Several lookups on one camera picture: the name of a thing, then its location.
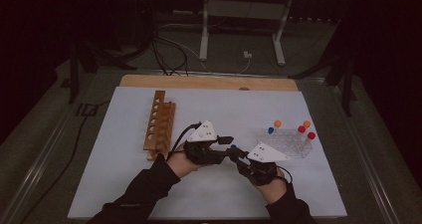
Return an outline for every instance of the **person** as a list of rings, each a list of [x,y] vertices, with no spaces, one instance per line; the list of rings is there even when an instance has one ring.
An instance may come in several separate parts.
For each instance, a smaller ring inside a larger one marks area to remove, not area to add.
[[[166,161],[158,154],[149,169],[143,169],[113,203],[106,203],[89,224],[145,223],[155,203],[168,195],[181,178],[203,166],[191,162],[183,152],[183,144]],[[278,175],[284,177],[282,170]],[[273,223],[314,224],[308,205],[295,195],[292,183],[275,178],[267,185],[255,186],[267,201]]]

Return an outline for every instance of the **white board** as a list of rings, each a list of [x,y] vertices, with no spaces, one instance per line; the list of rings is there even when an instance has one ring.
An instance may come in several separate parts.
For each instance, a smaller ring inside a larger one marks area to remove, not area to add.
[[[206,119],[212,121],[218,135],[233,136],[233,143],[245,151],[257,145],[258,130],[272,126],[276,119],[282,121],[283,128],[296,128],[304,120],[314,124],[301,92],[116,88],[69,218],[93,217],[103,204],[119,198],[141,169],[150,167],[142,148],[156,90],[166,90],[165,101],[176,103],[172,143],[184,128]],[[312,216],[345,216],[316,128],[312,125],[310,130],[316,132],[310,154],[278,165],[292,174],[296,194],[310,206]],[[220,165],[184,177],[168,197],[157,202],[150,218],[268,218],[265,205],[259,192],[226,158]]]

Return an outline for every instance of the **person's right arm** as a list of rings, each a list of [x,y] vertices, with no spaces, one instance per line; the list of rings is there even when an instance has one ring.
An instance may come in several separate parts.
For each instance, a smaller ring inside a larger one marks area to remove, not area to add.
[[[284,173],[280,169],[278,169],[278,175],[284,177]],[[271,183],[256,186],[256,188],[268,203],[266,208],[273,223],[316,223],[308,205],[296,197],[292,183],[275,178]]]

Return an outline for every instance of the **person's hand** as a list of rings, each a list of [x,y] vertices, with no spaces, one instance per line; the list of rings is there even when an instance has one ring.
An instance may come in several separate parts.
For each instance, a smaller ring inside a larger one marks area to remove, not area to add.
[[[186,176],[191,171],[197,171],[198,168],[203,167],[202,165],[191,162],[186,157],[186,154],[183,152],[183,145],[184,143],[180,144],[167,160],[167,164],[179,178]]]
[[[277,175],[281,177],[285,176],[280,168],[277,168]],[[255,187],[261,192],[268,204],[273,204],[278,201],[288,190],[286,182],[280,178],[274,178],[273,181],[267,185]]]

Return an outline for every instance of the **black sleeve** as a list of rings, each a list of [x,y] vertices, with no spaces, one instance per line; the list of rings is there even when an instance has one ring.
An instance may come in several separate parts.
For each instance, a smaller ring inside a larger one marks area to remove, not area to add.
[[[273,223],[316,224],[308,205],[296,198],[292,183],[288,184],[288,190],[282,198],[266,207]]]
[[[88,223],[144,223],[155,203],[166,197],[171,186],[179,181],[164,156],[159,154],[150,169],[140,171],[124,194],[115,202],[105,204]]]

